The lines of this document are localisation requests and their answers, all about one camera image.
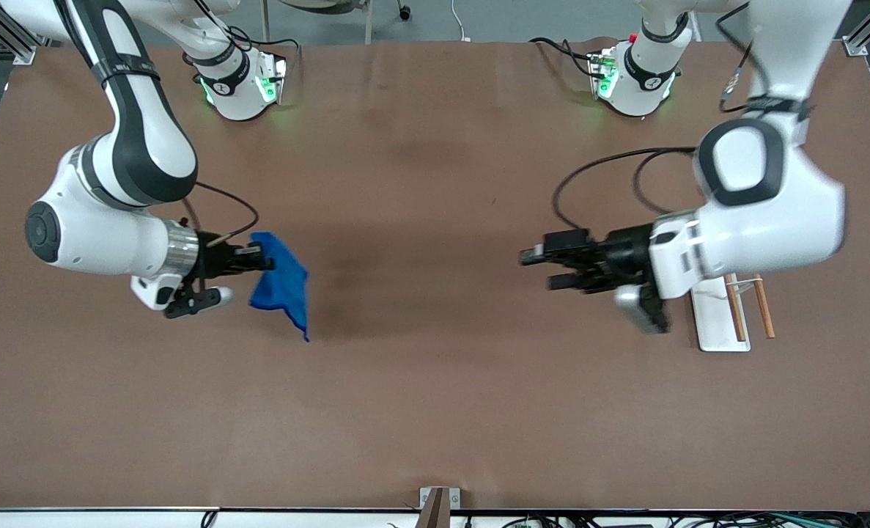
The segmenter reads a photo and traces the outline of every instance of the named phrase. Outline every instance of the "wooden stick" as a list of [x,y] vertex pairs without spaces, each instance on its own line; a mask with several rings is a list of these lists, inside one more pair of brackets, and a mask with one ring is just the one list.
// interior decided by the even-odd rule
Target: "wooden stick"
[[734,320],[734,334],[737,335],[737,341],[747,341],[746,331],[744,331],[744,320],[740,314],[740,304],[737,303],[737,286],[734,284],[737,279],[734,274],[725,275],[725,290],[729,297],[729,308],[731,309],[731,318]]
[[777,334],[773,333],[773,320],[770,318],[770,307],[767,306],[767,292],[764,290],[764,281],[758,274],[754,274],[753,278],[753,289],[757,292],[757,304],[760,306],[760,318],[764,321],[764,334],[767,335],[767,339],[773,339],[777,337]]

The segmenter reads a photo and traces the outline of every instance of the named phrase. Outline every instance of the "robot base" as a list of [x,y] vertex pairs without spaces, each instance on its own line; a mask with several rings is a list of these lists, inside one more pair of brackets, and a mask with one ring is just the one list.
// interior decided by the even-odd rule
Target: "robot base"
[[629,41],[623,41],[616,47],[603,50],[599,59],[603,64],[589,64],[591,71],[605,75],[605,79],[591,80],[591,92],[596,98],[605,100],[620,114],[632,117],[646,116],[669,97],[669,88],[672,87],[673,80],[676,80],[676,73],[673,73],[658,89],[643,90],[640,88],[639,81],[631,77],[622,67],[623,56],[630,45]]
[[232,121],[246,121],[257,117],[271,104],[280,104],[281,90],[287,73],[287,61],[273,54],[251,49],[245,51],[249,57],[250,70],[233,93],[229,87],[213,83],[208,86],[202,78],[200,84],[207,94],[207,103],[213,104],[220,115]]

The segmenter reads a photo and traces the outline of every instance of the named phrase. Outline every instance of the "black strap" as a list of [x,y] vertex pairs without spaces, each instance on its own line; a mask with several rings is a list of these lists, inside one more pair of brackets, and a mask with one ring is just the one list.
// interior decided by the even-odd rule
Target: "black strap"
[[679,35],[682,34],[682,31],[685,30],[686,26],[689,26],[688,12],[679,15],[678,19],[676,19],[676,29],[674,29],[670,34],[655,34],[646,29],[646,23],[643,21],[640,21],[640,32],[643,33],[646,40],[652,40],[653,43],[669,44],[672,43],[673,40],[679,39]]
[[218,54],[218,56],[210,57],[210,58],[196,58],[192,56],[187,56],[193,66],[216,66],[217,64],[223,64],[231,56],[233,56],[233,50],[236,49],[232,43],[228,44],[226,50],[223,50],[223,53]]
[[785,111],[796,114],[797,121],[806,121],[813,107],[806,100],[784,99],[782,97],[759,96],[752,97],[744,104],[744,111],[760,111],[761,114],[769,114],[771,111]]
[[211,90],[216,92],[221,96],[231,96],[236,93],[236,87],[240,86],[240,83],[243,83],[246,76],[249,75],[249,67],[250,60],[247,54],[243,55],[243,62],[240,63],[240,67],[226,75],[226,77],[220,77],[219,79],[213,79],[213,77],[207,77],[206,75],[201,75],[200,78],[203,79],[204,84],[207,85]]
[[640,89],[646,92],[659,90],[669,80],[669,77],[672,77],[672,74],[675,73],[676,66],[679,66],[679,63],[676,63],[676,66],[673,66],[670,70],[663,71],[663,73],[653,73],[652,71],[644,70],[633,60],[633,45],[627,48],[627,53],[623,56],[623,62],[627,67],[627,74],[636,79],[637,83],[640,84]]
[[106,86],[106,81],[116,75],[147,75],[157,80],[161,79],[149,58],[130,54],[117,54],[112,58],[104,58],[93,64],[89,71],[92,71],[92,76],[103,87]]

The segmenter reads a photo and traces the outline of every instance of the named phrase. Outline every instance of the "gray floor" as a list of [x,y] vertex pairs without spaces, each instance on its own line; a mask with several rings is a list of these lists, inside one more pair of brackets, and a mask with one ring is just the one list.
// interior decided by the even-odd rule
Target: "gray floor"
[[[460,31],[449,0],[408,0],[412,17],[402,21],[397,0],[374,0],[374,40],[458,40]],[[456,10],[465,33],[475,43],[529,40],[551,37],[587,40],[590,37],[626,37],[639,25],[639,11],[630,0],[456,0]],[[870,11],[870,0],[854,2],[839,34],[846,34]],[[246,29],[252,37],[262,36],[258,0],[245,0],[224,20]],[[720,40],[712,26],[713,17],[699,17],[704,40]],[[294,37],[303,46],[361,45],[365,17],[360,10],[341,15],[323,15],[294,10],[270,1],[271,37]],[[172,45],[153,28],[139,24],[144,42],[150,46]],[[0,61],[0,97],[12,66]]]

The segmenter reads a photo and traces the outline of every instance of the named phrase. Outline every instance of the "green led light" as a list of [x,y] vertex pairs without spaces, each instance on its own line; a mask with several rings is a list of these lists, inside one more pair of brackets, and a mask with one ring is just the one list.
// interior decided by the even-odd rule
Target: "green led light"
[[258,81],[259,91],[262,93],[262,99],[266,103],[272,103],[277,97],[275,83],[268,79],[259,79],[258,77],[256,77],[256,80]]
[[601,80],[601,84],[598,86],[598,96],[603,99],[609,99],[611,93],[613,92],[613,82],[618,77],[618,70],[615,67],[612,67],[608,76],[604,77]]
[[666,99],[667,97],[669,97],[669,88],[672,87],[672,81],[675,81],[675,80],[676,80],[676,74],[673,73],[672,75],[669,76],[669,80],[666,81],[666,90],[663,91],[663,99]]
[[207,103],[215,106],[216,104],[213,102],[213,96],[210,95],[210,88],[207,88],[207,83],[204,82],[203,78],[200,79],[200,86],[203,87],[204,93],[207,94]]

